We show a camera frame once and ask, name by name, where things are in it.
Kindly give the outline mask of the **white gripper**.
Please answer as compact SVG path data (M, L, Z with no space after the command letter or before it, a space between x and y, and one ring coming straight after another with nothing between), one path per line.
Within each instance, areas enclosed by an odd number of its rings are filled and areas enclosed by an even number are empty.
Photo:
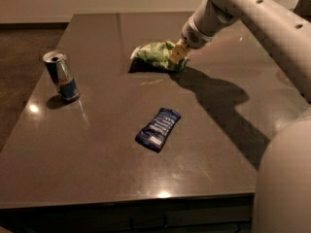
M182 28L181 39L169 55L169 60L178 64L191 50L198 50L209 43L215 35L209 17L191 16Z

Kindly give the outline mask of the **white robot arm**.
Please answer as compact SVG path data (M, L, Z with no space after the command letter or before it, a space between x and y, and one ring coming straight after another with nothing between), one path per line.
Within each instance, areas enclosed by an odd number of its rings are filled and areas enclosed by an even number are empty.
M170 55L177 63L240 20L280 68L271 90L300 105L311 100L311 24L273 0L205 0ZM311 117L280 112L258 171L252 233L311 233Z

